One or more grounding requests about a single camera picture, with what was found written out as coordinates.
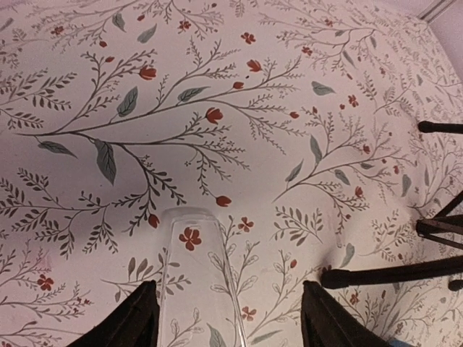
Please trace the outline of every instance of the black wooden leg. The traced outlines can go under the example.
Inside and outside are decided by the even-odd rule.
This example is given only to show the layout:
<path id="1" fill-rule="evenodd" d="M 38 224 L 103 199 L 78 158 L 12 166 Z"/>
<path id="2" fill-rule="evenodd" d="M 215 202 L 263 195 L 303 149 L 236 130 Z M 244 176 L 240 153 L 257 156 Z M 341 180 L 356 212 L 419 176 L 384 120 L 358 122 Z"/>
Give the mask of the black wooden leg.
<path id="1" fill-rule="evenodd" d="M 329 289 L 338 289 L 348 286 L 423 280 L 456 273 L 463 273 L 463 256 L 376 270 L 328 270 L 321 276 L 321 285 Z"/>
<path id="2" fill-rule="evenodd" d="M 418 123 L 418 130 L 421 132 L 447 132 L 450 134 L 463 134 L 463 124 L 433 123 L 421 121 Z"/>

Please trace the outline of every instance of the red flower bud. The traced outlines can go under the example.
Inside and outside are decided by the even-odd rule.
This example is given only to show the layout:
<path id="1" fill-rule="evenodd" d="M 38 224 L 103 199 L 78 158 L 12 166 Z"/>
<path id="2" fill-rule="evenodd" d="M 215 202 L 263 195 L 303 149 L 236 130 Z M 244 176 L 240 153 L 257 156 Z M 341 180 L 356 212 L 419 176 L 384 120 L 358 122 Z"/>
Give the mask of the red flower bud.
<path id="1" fill-rule="evenodd" d="M 216 198 L 216 204 L 220 207 L 228 207 L 232 203 L 229 197 L 221 195 L 220 197 Z"/>
<path id="2" fill-rule="evenodd" d="M 242 89 L 244 86 L 245 86 L 245 84 L 243 82 L 235 82 L 233 84 L 234 89 Z"/>
<path id="3" fill-rule="evenodd" d="M 159 223 L 160 222 L 157 215 L 150 215 L 148 217 L 148 224 L 152 226 L 154 229 L 158 228 Z"/>

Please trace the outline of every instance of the floral wallpaper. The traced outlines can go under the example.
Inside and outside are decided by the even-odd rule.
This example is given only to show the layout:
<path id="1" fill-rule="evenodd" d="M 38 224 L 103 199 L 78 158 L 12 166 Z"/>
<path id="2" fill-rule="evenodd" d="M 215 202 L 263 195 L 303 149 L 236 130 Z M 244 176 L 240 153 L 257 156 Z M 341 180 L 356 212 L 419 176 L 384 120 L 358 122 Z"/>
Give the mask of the floral wallpaper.
<path id="1" fill-rule="evenodd" d="M 455 121 L 463 94 L 415 18 L 6 0 L 0 61 L 2 347 L 65 346 L 152 279 L 161 347 L 299 347 L 304 280 L 456 254 L 414 232 L 463 187 L 459 138 L 416 130 Z M 220 226 L 169 228 L 184 206 Z M 460 346 L 447 281 L 331 294 L 384 340 Z"/>

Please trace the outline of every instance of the stool leg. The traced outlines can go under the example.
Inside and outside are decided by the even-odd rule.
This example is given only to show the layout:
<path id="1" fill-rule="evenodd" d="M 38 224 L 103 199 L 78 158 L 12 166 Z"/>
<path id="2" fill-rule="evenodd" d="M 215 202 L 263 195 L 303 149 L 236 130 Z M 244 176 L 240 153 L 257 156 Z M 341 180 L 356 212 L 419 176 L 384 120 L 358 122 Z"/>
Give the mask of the stool leg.
<path id="1" fill-rule="evenodd" d="M 433 123 L 431 121 L 421 121 L 418 123 L 418 130 L 421 132 L 448 132 L 451 134 L 463 134 L 463 124 Z"/>
<path id="2" fill-rule="evenodd" d="M 338 289 L 348 286 L 423 280 L 456 273 L 463 273 L 463 256 L 376 270 L 328 270 L 322 274 L 320 281 L 325 288 Z"/>

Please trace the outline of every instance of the black leg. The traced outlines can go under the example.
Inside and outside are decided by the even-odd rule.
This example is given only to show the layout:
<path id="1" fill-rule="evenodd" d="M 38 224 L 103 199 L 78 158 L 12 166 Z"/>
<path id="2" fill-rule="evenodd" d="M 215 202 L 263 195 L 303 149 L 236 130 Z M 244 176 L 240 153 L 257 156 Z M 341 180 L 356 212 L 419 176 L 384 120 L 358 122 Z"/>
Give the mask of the black leg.
<path id="1" fill-rule="evenodd" d="M 328 270 L 321 276 L 321 285 L 329 289 L 338 289 L 348 286 L 422 280 L 456 273 L 463 273 L 463 256 L 376 270 Z"/>
<path id="2" fill-rule="evenodd" d="M 421 132 L 448 132 L 451 134 L 463 134 L 463 124 L 444 124 L 433 123 L 431 121 L 421 121 L 418 123 L 418 130 Z"/>

